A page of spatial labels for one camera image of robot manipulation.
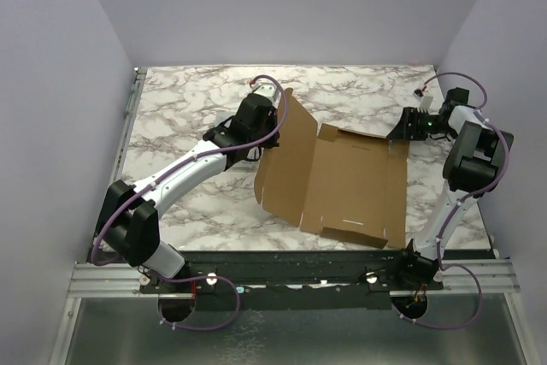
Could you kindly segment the brown cardboard box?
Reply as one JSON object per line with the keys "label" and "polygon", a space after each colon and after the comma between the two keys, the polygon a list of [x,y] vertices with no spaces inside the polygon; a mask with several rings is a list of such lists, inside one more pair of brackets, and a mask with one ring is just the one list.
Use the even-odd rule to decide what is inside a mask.
{"label": "brown cardboard box", "polygon": [[264,150],[256,172],[256,201],[304,233],[405,247],[408,143],[319,124],[287,94],[279,145]]}

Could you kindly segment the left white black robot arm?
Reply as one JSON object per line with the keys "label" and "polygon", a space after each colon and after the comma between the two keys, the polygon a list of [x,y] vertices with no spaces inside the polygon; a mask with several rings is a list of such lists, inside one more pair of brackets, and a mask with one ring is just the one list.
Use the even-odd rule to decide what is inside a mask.
{"label": "left white black robot arm", "polygon": [[104,264],[98,250],[106,244],[130,266],[159,274],[167,290],[183,290],[189,279],[185,258],[161,240],[159,220],[204,181],[239,162],[255,162],[265,149],[277,146],[276,102],[282,96],[271,84],[258,87],[234,115],[209,129],[180,159],[131,185],[123,180],[112,183],[97,220],[92,262]]}

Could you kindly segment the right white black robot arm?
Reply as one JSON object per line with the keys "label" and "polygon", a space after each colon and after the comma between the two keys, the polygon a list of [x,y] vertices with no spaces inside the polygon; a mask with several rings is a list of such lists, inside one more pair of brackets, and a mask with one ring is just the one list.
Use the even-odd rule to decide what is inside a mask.
{"label": "right white black robot arm", "polygon": [[437,204],[392,269],[394,282],[403,289],[433,281],[462,217],[497,186],[506,172],[514,135],[493,127],[479,109],[468,104],[468,95],[468,90],[459,87],[448,90],[436,114],[429,113],[424,103],[418,108],[406,107],[387,135],[391,141],[408,142],[425,141],[438,134],[453,138]]}

